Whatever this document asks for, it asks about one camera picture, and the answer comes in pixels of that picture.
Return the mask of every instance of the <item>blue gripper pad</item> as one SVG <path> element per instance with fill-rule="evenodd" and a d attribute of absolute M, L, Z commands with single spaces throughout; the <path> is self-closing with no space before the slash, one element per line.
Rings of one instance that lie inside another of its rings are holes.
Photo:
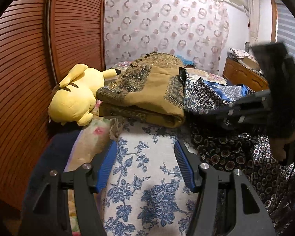
<path fill-rule="evenodd" d="M 99 193 L 101 189 L 106 187 L 109 174 L 111 172 L 112 166 L 116 159 L 116 155 L 117 155 L 117 143 L 111 140 L 110 146 L 106 150 L 105 157 L 102 160 L 100 169 L 98 170 L 98 173 L 97 173 L 97 183 L 95 186 L 96 193 Z"/>
<path fill-rule="evenodd" d="M 177 140 L 174 145 L 174 153 L 182 173 L 185 185 L 193 192 L 197 193 L 202 184 L 202 178 L 198 172 L 200 159 L 196 154 L 190 153 L 183 141 Z"/>

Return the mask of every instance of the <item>window frame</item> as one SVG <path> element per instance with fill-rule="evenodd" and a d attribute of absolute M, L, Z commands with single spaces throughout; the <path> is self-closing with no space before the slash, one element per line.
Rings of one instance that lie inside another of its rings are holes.
<path fill-rule="evenodd" d="M 277 4 L 275 0 L 271 0 L 272 6 L 272 33 L 271 42 L 277 42 Z"/>

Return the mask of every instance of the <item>dark patterned fabric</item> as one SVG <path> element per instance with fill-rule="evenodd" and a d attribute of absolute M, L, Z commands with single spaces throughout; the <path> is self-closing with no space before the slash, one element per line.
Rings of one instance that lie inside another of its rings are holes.
<path fill-rule="evenodd" d="M 241 169 L 264 203 L 279 235 L 291 219 L 290 206 L 295 202 L 295 168 L 292 171 L 293 165 L 283 167 L 272 157 L 267 136 L 232 135 L 225 131 L 225 137 L 220 137 L 223 129 L 199 118 L 207 110 L 222 108 L 229 102 L 202 78 L 191 82 L 184 69 L 180 70 L 180 77 L 184 85 L 187 122 L 191 125 L 192 139 L 200 158 L 222 171 Z"/>
<path fill-rule="evenodd" d="M 169 101 L 176 107 L 183 109 L 184 107 L 184 96 L 183 87 L 178 79 L 178 75 L 172 76 L 168 81 L 167 91 L 165 93 L 164 99 Z"/>
<path fill-rule="evenodd" d="M 101 95 L 105 95 L 107 101 L 122 102 L 128 93 L 139 92 L 143 89 L 150 71 L 151 66 L 149 65 L 141 65 L 140 67 L 130 65 L 129 70 L 115 82 L 99 88 L 96 96 L 101 97 Z"/>
<path fill-rule="evenodd" d="M 231 101 L 235 101 L 241 97 L 242 86 L 215 86 L 221 90 L 224 95 Z"/>

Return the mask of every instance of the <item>wooden wardrobe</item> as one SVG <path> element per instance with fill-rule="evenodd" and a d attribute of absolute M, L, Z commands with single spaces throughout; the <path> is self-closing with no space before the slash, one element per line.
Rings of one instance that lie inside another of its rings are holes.
<path fill-rule="evenodd" d="M 10 0 L 0 16 L 0 200 L 20 210 L 52 134 L 51 90 L 77 63 L 104 70 L 104 0 Z"/>

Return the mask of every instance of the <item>cable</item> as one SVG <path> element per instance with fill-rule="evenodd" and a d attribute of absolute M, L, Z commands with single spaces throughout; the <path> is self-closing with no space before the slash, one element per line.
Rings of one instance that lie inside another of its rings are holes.
<path fill-rule="evenodd" d="M 245 9 L 246 16 L 249 17 L 248 10 L 245 6 L 244 6 L 244 9 Z"/>
<path fill-rule="evenodd" d="M 289 179 L 288 179 L 288 181 L 287 181 L 287 190 L 289 189 L 289 180 L 290 180 L 291 177 L 292 177 L 292 174 L 293 174 L 293 172 L 294 172 L 294 169 L 295 169 L 295 162 L 294 162 L 294 165 L 293 165 L 293 168 L 292 168 L 291 174 L 289 175 Z M 289 208 L 290 208 L 291 210 L 293 210 L 293 208 L 291 207 L 291 201 L 290 201 L 290 199 L 289 199 L 288 196 L 287 196 L 287 199 L 288 199 L 288 202 L 289 202 Z"/>

